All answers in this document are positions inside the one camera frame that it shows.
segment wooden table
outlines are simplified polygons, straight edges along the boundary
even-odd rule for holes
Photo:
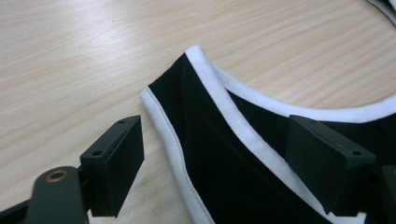
[[[117,219],[189,223],[139,93],[187,47],[278,100],[336,108],[396,93],[396,29],[362,0],[1,1],[0,210],[140,114],[144,161]]]

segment neckline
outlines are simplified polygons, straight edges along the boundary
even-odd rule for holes
[[[320,202],[297,174],[293,172],[285,160],[250,126],[227,91],[254,105],[284,117],[294,114],[322,121],[341,122],[366,122],[391,115],[396,111],[394,106],[396,105],[395,96],[373,105],[344,109],[314,109],[289,105],[262,94],[233,78],[207,59],[199,46],[193,46],[187,49],[186,55],[198,78],[202,81],[206,91],[235,135],[274,175],[314,210],[332,223],[364,222],[365,214],[363,213],[358,214],[357,217],[336,217],[332,213],[327,215]]]

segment light wood surface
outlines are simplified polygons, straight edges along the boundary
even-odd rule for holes
[[[361,0],[1,1],[0,210],[140,114],[146,160],[119,217],[91,223],[190,223],[139,93],[195,44],[292,104],[359,106],[396,93],[396,29]]]

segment wood grain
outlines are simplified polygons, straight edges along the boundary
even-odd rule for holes
[[[189,223],[139,99],[184,49],[278,100],[336,108],[396,93],[395,37],[361,0],[1,1],[0,210],[141,114],[146,160],[120,216],[91,223]]]

